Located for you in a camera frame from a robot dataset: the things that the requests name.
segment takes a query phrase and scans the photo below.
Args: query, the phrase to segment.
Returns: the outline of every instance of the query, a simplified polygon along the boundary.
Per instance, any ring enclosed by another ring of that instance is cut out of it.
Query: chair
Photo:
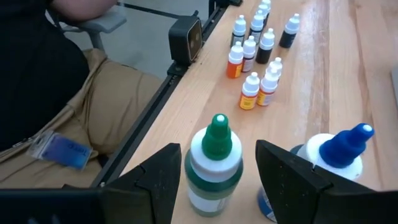
[[[105,50],[100,33],[104,32],[109,34],[127,21],[122,14],[115,11],[108,11],[101,17],[79,23],[67,22],[66,20],[63,20],[59,14],[52,10],[48,10],[48,13],[51,19],[54,21],[54,25],[62,32],[87,32],[90,36],[93,47],[102,51]],[[66,23],[67,26],[62,27],[60,22]]]

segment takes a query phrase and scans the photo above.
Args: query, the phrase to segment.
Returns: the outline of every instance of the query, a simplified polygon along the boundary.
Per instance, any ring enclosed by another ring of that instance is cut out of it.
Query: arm
[[[53,0],[51,7],[70,21],[87,21],[104,14],[117,0]]]

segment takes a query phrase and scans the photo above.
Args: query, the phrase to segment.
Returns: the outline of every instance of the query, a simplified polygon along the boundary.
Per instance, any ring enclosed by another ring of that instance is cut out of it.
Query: chair armrest
[[[104,32],[108,34],[123,25],[126,21],[126,18],[122,14],[115,11],[108,11],[96,19],[71,25],[87,32]]]

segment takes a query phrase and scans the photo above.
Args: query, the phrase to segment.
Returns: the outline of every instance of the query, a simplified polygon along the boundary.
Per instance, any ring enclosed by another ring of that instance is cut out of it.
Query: floor
[[[198,10],[201,20],[208,17],[208,1],[124,0],[124,3],[178,15],[192,15]],[[114,6],[112,10],[124,14],[127,22],[110,34],[101,34],[109,58],[164,79],[172,63],[169,28],[176,20],[120,6]],[[66,36],[82,50],[92,48],[85,33],[66,33]]]

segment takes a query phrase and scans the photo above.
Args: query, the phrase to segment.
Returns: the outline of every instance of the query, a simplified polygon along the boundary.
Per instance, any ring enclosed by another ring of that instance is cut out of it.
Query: wooden table
[[[296,12],[300,32],[289,51],[275,47],[272,53],[284,63],[273,103],[243,111],[237,101],[246,75],[235,80],[225,75],[229,40],[234,20],[244,14],[251,21],[259,3],[245,0],[227,9],[124,170],[169,142],[180,143],[185,156],[192,136],[214,114],[228,115],[244,151],[244,174],[229,206],[218,217],[198,216],[182,171],[173,223],[267,223],[256,203],[261,185],[256,140],[290,149],[314,134],[337,133],[360,122],[373,125],[376,135],[363,154],[358,182],[376,190],[398,189],[398,112],[391,82],[398,64],[398,2],[273,0],[267,27],[274,28],[276,42]],[[265,68],[256,65],[254,71],[264,74]]]

